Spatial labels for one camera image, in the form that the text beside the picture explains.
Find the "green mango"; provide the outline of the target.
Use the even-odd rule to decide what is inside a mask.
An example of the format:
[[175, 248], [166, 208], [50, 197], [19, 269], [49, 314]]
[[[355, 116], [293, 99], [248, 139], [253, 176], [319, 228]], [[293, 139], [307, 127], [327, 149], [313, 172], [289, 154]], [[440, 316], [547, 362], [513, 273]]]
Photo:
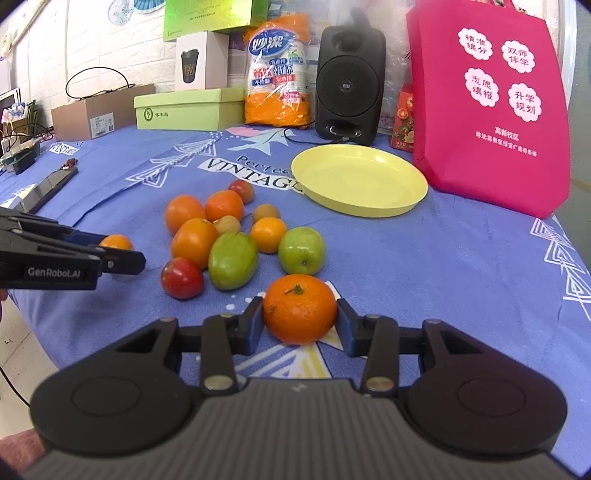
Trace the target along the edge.
[[226, 232], [213, 243], [208, 257], [208, 274], [221, 291], [242, 288], [252, 279], [259, 265], [259, 249], [248, 234]]

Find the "small red fruit back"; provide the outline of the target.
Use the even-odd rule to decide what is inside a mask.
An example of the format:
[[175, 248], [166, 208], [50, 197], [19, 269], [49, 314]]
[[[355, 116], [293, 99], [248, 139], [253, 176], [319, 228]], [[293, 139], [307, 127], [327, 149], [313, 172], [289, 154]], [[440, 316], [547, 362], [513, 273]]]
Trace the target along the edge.
[[238, 194], [238, 196], [242, 198], [242, 202], [245, 204], [252, 203], [254, 199], [254, 189], [252, 184], [249, 184], [249, 182], [246, 182], [245, 180], [238, 179], [231, 182], [228, 189]]

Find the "round orange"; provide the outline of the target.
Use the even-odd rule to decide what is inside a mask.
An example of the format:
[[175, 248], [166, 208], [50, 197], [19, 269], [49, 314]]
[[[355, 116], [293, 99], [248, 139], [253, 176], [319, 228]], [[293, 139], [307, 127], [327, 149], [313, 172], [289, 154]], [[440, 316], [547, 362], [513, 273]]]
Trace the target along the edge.
[[169, 233], [174, 236], [188, 220], [206, 218], [204, 206], [191, 195], [179, 195], [166, 206], [164, 220]]

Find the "green apple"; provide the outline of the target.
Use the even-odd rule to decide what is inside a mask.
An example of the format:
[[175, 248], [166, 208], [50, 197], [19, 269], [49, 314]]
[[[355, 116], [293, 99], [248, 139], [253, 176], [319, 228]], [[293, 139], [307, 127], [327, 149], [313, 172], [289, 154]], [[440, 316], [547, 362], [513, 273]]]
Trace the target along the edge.
[[295, 227], [280, 240], [279, 258], [287, 274], [315, 275], [325, 265], [325, 241], [311, 227]]

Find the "red tomato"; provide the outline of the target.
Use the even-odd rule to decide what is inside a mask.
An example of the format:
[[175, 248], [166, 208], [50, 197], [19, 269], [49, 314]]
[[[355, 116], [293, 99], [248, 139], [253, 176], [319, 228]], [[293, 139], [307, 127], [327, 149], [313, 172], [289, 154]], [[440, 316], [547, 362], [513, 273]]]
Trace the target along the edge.
[[177, 300], [188, 300], [204, 292], [204, 276], [197, 265], [185, 258], [173, 258], [160, 273], [163, 291]]

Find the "small orange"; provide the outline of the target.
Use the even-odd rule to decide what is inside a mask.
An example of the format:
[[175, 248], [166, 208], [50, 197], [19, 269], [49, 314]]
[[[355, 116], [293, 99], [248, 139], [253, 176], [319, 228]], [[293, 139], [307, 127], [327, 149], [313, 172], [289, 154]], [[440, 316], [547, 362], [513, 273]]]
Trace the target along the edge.
[[104, 248], [120, 249], [120, 250], [132, 250], [132, 242], [124, 235], [113, 234], [104, 237], [99, 245]]
[[287, 233], [287, 225], [280, 218], [263, 217], [253, 224], [250, 237], [259, 252], [274, 254], [279, 249], [280, 240]]

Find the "blue patterned tablecloth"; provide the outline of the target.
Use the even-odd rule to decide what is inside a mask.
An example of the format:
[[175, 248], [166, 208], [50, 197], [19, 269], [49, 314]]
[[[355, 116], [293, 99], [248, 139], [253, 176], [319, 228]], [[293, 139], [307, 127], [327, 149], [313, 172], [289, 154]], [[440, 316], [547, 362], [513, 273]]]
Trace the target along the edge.
[[553, 380], [568, 417], [555, 455], [577, 473], [590, 465], [590, 273], [555, 217], [538, 219], [430, 191], [407, 214], [363, 219], [305, 197], [290, 164], [314, 132], [235, 127], [217, 132], [124, 128], [86, 142], [51, 142], [22, 174], [1, 177], [1, 203], [18, 203], [67, 160], [77, 175], [42, 209], [76, 229], [121, 234], [142, 252], [136, 276], [103, 275], [93, 291], [14, 290], [11, 298], [60, 368], [164, 316], [197, 325], [242, 312], [283, 275], [263, 255], [238, 290], [207, 286], [189, 301], [161, 288], [170, 257], [164, 221], [179, 195], [200, 201], [242, 179], [254, 203], [272, 204], [288, 227], [308, 226], [327, 249], [321, 278], [360, 314], [404, 326], [441, 319]]

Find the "small brown longan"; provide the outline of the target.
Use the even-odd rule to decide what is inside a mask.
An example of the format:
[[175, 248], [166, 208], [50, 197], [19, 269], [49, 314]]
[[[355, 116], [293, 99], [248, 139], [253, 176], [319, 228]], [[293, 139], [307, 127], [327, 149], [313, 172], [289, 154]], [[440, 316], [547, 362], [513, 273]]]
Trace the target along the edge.
[[242, 231], [242, 224], [232, 215], [223, 216], [213, 222], [219, 235], [224, 233], [238, 233]]
[[252, 212], [252, 223], [256, 224], [263, 218], [277, 218], [280, 219], [280, 210], [272, 204], [260, 204]]

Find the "orange paper cup pack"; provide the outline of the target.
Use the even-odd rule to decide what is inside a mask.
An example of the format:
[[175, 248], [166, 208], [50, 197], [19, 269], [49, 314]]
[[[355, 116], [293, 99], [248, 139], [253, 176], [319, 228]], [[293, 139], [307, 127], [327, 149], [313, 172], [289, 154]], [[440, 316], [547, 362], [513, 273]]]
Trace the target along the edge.
[[274, 127], [311, 123], [308, 15], [284, 15], [243, 34], [247, 53], [245, 122]]

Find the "bright green gift box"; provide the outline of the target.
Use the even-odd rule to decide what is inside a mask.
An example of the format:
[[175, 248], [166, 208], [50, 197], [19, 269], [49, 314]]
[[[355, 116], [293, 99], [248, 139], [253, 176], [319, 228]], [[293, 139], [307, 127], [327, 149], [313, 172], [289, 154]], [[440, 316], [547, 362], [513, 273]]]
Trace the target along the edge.
[[256, 27], [266, 21], [269, 0], [168, 0], [163, 40], [202, 32]]

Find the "red gift box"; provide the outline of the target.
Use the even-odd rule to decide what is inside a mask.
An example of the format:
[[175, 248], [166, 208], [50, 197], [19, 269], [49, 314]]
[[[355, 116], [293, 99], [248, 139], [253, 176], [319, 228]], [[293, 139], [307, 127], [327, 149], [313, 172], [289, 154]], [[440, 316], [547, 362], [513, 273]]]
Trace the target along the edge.
[[405, 84], [399, 94], [396, 113], [394, 113], [391, 146], [407, 152], [414, 151], [414, 94], [413, 86]]

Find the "large stemmed mandarin orange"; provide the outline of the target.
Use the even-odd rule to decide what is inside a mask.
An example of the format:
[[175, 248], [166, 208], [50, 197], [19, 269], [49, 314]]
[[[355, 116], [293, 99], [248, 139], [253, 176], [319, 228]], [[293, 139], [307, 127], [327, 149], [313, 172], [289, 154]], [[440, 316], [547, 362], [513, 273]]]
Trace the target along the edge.
[[270, 334], [288, 344], [321, 340], [338, 316], [331, 288], [318, 278], [290, 274], [270, 285], [263, 298], [263, 321]]

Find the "light green shoe box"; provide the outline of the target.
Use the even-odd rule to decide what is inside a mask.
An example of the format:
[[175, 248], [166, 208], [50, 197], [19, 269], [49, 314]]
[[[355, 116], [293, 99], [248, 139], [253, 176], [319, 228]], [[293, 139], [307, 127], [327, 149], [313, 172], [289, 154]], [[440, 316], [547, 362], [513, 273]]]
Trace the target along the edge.
[[137, 96], [136, 124], [142, 130], [218, 131], [245, 123], [242, 88], [186, 90]]

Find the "brown cardboard box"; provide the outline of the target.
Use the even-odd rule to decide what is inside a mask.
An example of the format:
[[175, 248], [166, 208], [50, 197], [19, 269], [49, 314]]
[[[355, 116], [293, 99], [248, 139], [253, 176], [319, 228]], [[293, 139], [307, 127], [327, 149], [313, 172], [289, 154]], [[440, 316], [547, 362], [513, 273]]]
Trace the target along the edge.
[[51, 110], [54, 135], [62, 141], [92, 140], [136, 122], [134, 100], [155, 93], [153, 84], [103, 93]]

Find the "oblong orange fruit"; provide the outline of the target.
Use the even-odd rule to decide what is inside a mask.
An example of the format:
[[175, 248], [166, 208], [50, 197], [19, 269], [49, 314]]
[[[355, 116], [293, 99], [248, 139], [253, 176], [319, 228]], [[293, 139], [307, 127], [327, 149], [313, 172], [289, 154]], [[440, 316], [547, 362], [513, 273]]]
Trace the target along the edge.
[[189, 260], [200, 270], [205, 270], [211, 247], [217, 238], [218, 231], [208, 220], [202, 218], [187, 220], [171, 241], [171, 256]]

